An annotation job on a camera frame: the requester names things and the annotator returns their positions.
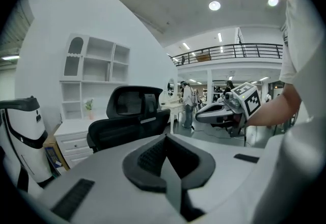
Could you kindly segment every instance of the round mirror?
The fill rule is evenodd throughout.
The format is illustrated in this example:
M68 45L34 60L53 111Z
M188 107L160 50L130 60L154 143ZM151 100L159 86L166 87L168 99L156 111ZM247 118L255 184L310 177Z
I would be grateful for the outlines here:
M174 80L171 78L168 82L168 96L172 98L174 94Z

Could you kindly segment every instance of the gray floor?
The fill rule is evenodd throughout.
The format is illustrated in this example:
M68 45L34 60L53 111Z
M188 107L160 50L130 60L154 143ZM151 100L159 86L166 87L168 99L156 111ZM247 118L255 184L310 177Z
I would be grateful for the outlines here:
M244 145L244 137L230 138L230 135L225 129L221 129L219 127L213 128L210 124L204 124L196 121L195 116L193 120L193 127L195 130L191 128L184 128L182 124L185 120L185 114L180 113L180 122L174 121L173 132L177 134L181 134L184 136L188 136L190 138L199 139L207 142L224 144L224 145L234 145L234 146L243 146ZM170 124L166 127L164 133L169 133L171 129ZM270 137L272 137L274 133L275 127L271 129L267 129L266 127L253 128L251 132L247 133L247 147L256 147L256 148L264 148L267 144L267 141Z

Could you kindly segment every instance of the white pillar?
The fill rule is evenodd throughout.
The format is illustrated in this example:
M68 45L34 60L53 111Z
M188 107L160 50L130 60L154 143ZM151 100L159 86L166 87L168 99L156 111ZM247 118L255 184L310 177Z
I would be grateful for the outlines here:
M261 102L265 103L265 97L268 93L268 83L263 82L262 86L261 86Z
M212 103L213 96L213 78L212 78L212 70L207 70L207 104Z

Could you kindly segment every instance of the white shelf unit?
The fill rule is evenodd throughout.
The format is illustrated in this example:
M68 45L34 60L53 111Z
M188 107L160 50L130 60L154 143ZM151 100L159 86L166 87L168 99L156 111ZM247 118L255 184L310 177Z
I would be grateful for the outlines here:
M105 118L114 89L128 84L130 49L111 41L70 35L61 80L63 120L88 119L85 102L93 99L94 118Z
M63 106L64 117L66 120L82 118L82 110L80 107L80 102L63 103L62 106Z

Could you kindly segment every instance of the black office chair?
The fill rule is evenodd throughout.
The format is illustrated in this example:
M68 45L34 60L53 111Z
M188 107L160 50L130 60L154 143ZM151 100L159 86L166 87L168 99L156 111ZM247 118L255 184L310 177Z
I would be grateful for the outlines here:
M163 133L170 110L160 110L162 89L123 86L112 93L107 105L109 119L92 123L87 142L94 152Z

